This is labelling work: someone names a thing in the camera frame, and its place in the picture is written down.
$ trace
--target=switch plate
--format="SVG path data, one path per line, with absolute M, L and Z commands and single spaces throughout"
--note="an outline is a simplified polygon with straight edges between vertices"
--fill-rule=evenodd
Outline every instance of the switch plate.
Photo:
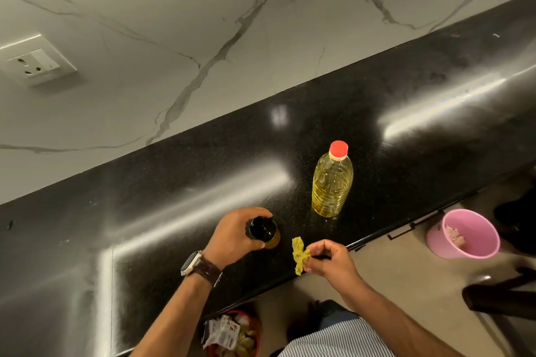
M 76 72 L 42 35 L 0 47 L 0 69 L 24 86 L 34 86 Z

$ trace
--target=electrical outlet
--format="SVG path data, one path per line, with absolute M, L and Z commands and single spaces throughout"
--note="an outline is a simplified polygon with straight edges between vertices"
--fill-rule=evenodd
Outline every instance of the electrical outlet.
M 24 86 L 34 86 L 76 72 L 42 35 L 0 47 L 0 69 Z

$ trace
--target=marble wall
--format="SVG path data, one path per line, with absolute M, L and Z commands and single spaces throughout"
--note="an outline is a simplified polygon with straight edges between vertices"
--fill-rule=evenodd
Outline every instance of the marble wall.
M 0 203 L 508 0 L 0 0 L 79 73 L 0 73 Z

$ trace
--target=jar with dark lid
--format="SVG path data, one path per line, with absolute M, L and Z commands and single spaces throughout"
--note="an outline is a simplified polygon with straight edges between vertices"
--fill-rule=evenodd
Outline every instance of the jar with dark lid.
M 277 224 L 271 217 L 259 216 L 251 220 L 248 222 L 247 232 L 251 239 L 264 241 L 266 249 L 274 248 L 281 240 Z

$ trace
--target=yellow cloth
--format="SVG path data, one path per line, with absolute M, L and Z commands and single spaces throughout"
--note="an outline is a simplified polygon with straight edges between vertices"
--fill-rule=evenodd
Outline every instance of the yellow cloth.
M 311 257 L 309 250 L 303 251 L 303 240 L 301 237 L 292 239 L 292 255 L 296 261 L 296 275 L 301 275 L 303 271 L 303 261 Z

